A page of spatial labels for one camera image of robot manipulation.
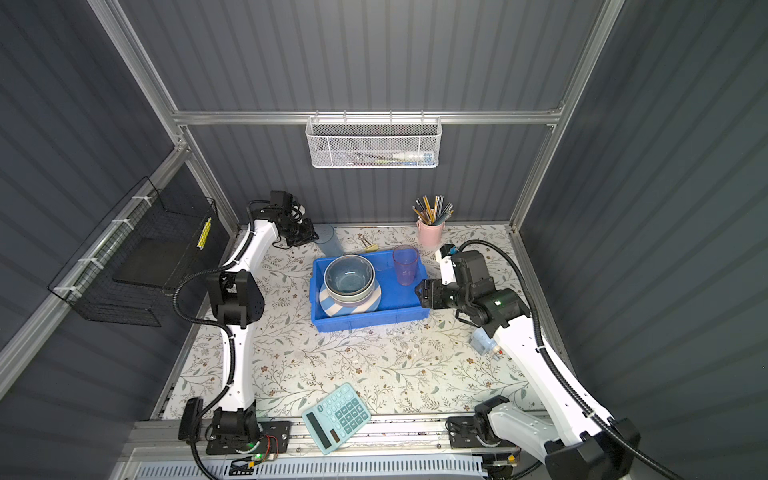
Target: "wire basket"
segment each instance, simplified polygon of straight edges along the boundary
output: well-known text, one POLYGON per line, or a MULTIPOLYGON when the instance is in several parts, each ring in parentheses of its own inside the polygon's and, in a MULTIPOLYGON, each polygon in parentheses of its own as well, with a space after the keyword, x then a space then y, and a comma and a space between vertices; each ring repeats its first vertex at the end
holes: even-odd
MULTIPOLYGON (((48 289, 86 320, 161 326, 188 274, 216 266, 227 233, 216 205, 202 196, 153 190, 87 257, 74 255, 48 289)), ((202 298, 202 285, 185 292, 202 298)))
POLYGON ((441 136, 439 118, 408 124, 306 122, 315 168, 434 168, 441 136))

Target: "blue and white striped plate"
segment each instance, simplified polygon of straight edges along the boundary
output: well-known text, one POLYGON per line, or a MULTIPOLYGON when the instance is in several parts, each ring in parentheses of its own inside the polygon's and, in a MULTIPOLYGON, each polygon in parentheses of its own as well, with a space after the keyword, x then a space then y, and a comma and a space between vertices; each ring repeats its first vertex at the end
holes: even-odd
POLYGON ((343 306, 330 296, 328 288, 325 284, 320 287, 318 294, 318 300, 320 300, 320 306, 327 316, 344 316, 354 315, 355 313, 372 312, 379 308, 379 303, 382 301, 382 287, 379 285, 377 279, 373 279, 374 289, 368 299, 360 303, 358 306, 343 306))

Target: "yellow label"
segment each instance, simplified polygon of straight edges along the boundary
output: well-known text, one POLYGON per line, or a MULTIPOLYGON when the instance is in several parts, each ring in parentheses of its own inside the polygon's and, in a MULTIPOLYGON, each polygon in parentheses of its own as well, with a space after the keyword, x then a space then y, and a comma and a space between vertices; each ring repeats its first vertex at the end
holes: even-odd
POLYGON ((210 232, 210 217, 208 217, 208 221, 205 223, 203 231, 200 232, 200 239, 197 241, 197 248, 200 250, 205 247, 205 240, 208 240, 208 232, 210 232))

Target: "gray bowl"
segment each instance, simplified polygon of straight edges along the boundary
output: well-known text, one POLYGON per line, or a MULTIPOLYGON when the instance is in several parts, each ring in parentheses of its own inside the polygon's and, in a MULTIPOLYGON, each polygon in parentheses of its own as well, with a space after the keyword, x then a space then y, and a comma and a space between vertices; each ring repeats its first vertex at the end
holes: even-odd
POLYGON ((328 294, 344 303, 358 302, 373 291, 376 271, 365 257, 345 255, 335 259, 326 268, 325 283, 328 294))

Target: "white mesh basket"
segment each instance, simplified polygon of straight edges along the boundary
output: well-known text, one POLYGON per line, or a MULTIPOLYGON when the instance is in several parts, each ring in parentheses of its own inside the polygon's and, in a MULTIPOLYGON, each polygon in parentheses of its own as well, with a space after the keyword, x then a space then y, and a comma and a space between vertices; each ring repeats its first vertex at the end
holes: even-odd
POLYGON ((439 118, 409 124, 306 122, 315 168, 434 168, 441 136, 439 118))

